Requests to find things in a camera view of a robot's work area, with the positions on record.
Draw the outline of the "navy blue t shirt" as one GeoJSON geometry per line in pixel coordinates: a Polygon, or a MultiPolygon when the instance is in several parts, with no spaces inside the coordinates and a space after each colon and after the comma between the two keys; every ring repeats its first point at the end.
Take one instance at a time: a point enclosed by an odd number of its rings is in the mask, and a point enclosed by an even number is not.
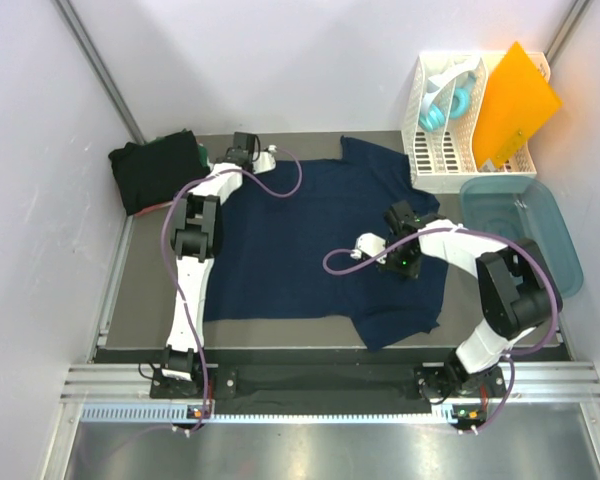
{"type": "Polygon", "coordinates": [[[411,186],[403,154],[351,137],[341,148],[340,159],[281,162],[225,202],[206,321],[344,316],[372,351],[437,326],[446,263],[426,257],[412,279],[355,271],[347,250],[361,234],[386,236],[394,203],[426,215],[438,200],[411,186]]]}

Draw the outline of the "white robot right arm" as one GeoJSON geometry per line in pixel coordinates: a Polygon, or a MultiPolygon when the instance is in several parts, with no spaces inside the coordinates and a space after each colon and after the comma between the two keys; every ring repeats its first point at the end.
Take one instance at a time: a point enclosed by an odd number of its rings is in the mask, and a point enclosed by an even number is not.
{"type": "Polygon", "coordinates": [[[482,319],[443,364],[443,397],[467,396],[504,357],[528,355],[539,345],[515,345],[543,325],[556,330],[563,301],[537,243],[511,241],[467,229],[437,213],[420,216],[406,201],[384,213],[389,237],[374,256],[380,267],[417,278],[424,259],[455,266],[477,280],[482,319]]]}

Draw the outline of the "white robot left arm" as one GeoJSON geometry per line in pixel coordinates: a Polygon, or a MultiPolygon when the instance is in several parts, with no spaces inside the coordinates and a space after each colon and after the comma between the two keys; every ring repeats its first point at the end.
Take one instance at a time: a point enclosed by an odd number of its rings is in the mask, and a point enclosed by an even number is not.
{"type": "Polygon", "coordinates": [[[208,383],[202,322],[209,276],[222,248],[221,207],[245,177],[274,167],[275,158],[262,150],[256,134],[236,132],[225,153],[179,187],[168,207],[160,248],[175,304],[160,373],[185,396],[200,394],[208,383]]]}

